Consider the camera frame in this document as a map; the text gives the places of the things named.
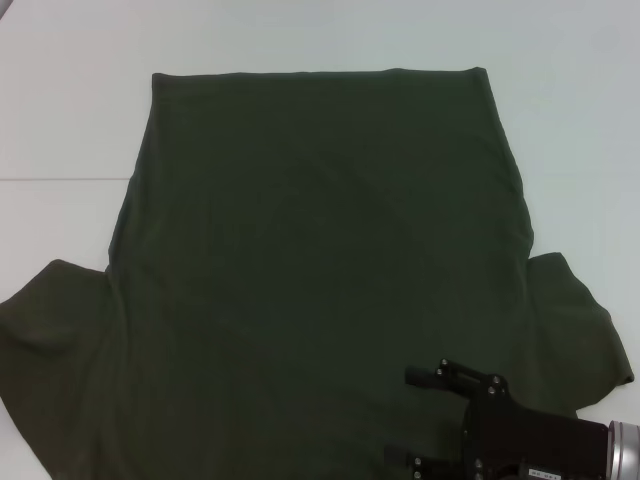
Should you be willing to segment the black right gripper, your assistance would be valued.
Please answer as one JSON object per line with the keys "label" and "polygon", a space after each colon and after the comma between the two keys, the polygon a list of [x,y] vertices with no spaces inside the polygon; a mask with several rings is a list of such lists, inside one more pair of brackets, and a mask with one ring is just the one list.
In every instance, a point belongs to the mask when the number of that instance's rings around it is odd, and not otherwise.
{"label": "black right gripper", "polygon": [[469,399],[462,464],[386,445],[384,461],[413,478],[604,479],[609,431],[602,424],[533,410],[510,395],[506,380],[442,359],[430,371],[408,366],[407,385]]}

